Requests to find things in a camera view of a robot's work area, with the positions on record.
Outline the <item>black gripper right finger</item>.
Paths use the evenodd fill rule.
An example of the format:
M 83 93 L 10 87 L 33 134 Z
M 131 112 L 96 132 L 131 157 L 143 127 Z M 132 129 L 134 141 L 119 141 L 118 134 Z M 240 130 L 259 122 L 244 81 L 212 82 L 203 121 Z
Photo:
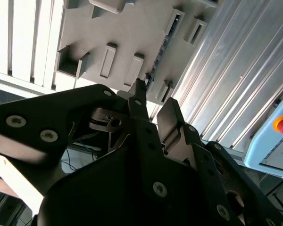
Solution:
M 283 215 L 217 142 L 204 144 L 170 97 L 157 114 L 160 141 L 171 159 L 188 163 L 201 191 L 206 226 L 283 226 Z

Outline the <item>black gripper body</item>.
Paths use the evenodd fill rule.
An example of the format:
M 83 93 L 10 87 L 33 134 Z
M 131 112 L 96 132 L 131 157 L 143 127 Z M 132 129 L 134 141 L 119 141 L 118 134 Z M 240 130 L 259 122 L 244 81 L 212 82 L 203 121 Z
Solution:
M 205 226 L 194 170 L 153 146 L 121 149 L 57 182 L 37 217 L 40 226 Z

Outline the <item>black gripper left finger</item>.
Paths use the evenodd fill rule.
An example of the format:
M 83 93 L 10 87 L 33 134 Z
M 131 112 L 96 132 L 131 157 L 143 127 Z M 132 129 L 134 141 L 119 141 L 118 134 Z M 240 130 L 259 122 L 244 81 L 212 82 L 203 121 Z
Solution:
M 153 146 L 164 155 L 149 121 L 144 81 L 137 79 L 127 95 L 96 84 L 0 105 L 1 180 L 24 202 L 42 203 L 72 174 L 62 170 L 60 160 L 80 139 L 107 150 L 86 166 L 124 148 L 140 152 Z

